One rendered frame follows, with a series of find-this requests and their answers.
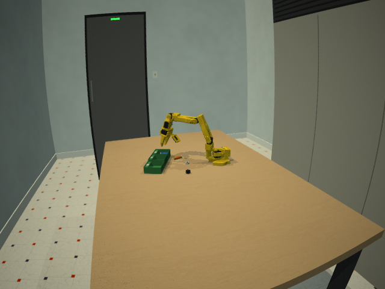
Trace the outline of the green three-compartment bin rack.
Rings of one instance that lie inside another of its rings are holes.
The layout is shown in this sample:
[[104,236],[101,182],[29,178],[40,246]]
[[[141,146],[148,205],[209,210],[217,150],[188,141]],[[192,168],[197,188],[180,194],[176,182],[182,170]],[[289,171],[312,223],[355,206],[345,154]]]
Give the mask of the green three-compartment bin rack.
[[[160,154],[161,152],[168,154]],[[144,166],[144,173],[161,174],[170,156],[170,149],[155,149]]]

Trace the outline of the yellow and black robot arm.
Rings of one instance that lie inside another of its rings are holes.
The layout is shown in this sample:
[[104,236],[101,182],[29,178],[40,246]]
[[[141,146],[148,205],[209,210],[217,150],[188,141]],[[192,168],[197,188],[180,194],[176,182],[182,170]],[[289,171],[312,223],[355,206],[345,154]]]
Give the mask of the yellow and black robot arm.
[[[213,148],[214,147],[213,136],[208,127],[208,124],[206,123],[206,120],[203,114],[202,116],[200,115],[198,117],[191,117],[191,116],[182,116],[180,115],[180,113],[169,113],[166,117],[166,120],[164,121],[163,128],[170,129],[173,124],[173,121],[185,122],[185,123],[191,123],[191,124],[199,123],[206,140],[206,143],[205,143],[206,158],[209,160],[209,162],[212,161],[214,166],[215,165],[224,166],[226,164],[230,164],[230,160],[229,160],[230,149],[228,149],[227,147]],[[211,151],[213,156],[211,156]]]

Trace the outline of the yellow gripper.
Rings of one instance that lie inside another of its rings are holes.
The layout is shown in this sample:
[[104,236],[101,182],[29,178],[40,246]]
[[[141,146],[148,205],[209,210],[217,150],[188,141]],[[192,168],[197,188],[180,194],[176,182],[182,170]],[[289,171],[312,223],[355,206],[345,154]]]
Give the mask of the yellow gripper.
[[161,147],[163,147],[163,144],[166,145],[168,142],[168,139],[170,136],[173,138],[173,140],[177,143],[180,141],[180,138],[176,135],[173,134],[173,128],[171,127],[170,129],[162,129],[160,130],[160,135],[161,135]]

